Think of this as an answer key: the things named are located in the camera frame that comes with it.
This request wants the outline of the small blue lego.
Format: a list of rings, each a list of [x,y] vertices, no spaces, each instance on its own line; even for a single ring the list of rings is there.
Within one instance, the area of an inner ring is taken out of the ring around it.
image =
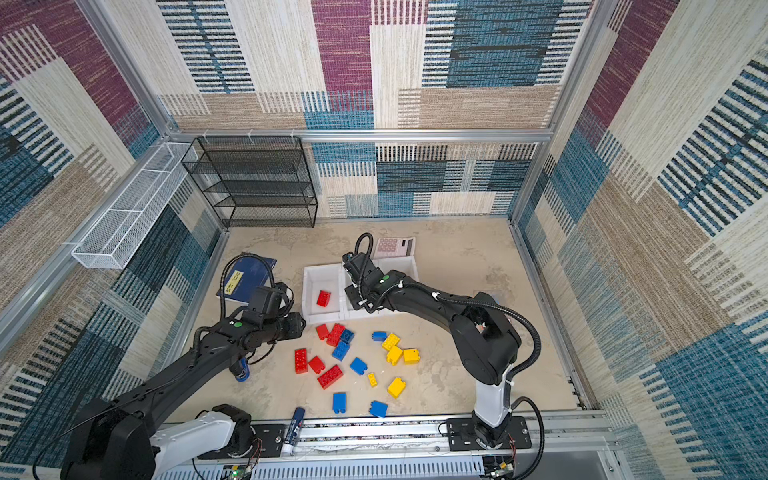
[[[387,337],[388,337],[388,333],[383,331],[374,331],[371,334],[372,340],[376,342],[383,342],[387,339]]]

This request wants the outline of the red lego small brick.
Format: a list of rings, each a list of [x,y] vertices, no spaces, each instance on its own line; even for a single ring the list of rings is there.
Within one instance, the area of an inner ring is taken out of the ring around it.
[[[325,363],[322,361],[322,359],[319,356],[314,356],[309,362],[309,367],[313,370],[313,372],[317,375],[322,374],[325,369]]]

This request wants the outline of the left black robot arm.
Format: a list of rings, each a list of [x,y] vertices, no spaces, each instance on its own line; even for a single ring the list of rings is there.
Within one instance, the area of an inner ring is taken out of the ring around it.
[[[157,375],[111,402],[95,399],[78,414],[61,467],[64,479],[154,479],[209,452],[251,455],[251,416],[221,404],[168,429],[167,418],[223,371],[244,379],[259,346],[299,338],[306,326],[292,311],[283,282],[253,291],[249,303],[206,328],[192,347]]]

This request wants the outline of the yellow lego stud brick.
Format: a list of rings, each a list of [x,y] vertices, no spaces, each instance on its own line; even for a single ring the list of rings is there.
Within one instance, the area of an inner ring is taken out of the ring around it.
[[[399,348],[397,345],[392,346],[386,355],[386,361],[388,364],[392,366],[396,366],[400,359],[403,357],[404,351]]]

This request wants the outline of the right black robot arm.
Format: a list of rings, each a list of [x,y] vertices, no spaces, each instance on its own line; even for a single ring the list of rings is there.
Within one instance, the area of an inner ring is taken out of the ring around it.
[[[342,256],[352,285],[345,289],[356,311],[404,312],[443,328],[452,336],[461,364],[476,381],[472,412],[478,444],[501,446],[512,412],[514,377],[539,359],[541,337],[515,310],[479,292],[473,297],[429,287],[398,270],[382,271],[371,259],[373,235],[361,234],[354,250]]]

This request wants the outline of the red lego low brick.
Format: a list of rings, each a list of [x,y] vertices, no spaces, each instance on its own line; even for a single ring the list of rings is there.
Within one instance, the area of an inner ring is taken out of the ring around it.
[[[331,385],[343,377],[343,371],[339,365],[334,365],[322,373],[317,381],[323,390],[327,390]]]

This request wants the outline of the red lego long brick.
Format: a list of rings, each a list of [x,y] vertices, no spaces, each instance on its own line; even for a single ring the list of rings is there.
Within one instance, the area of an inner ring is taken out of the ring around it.
[[[294,371],[296,374],[304,374],[309,370],[307,349],[300,348],[294,351]]]

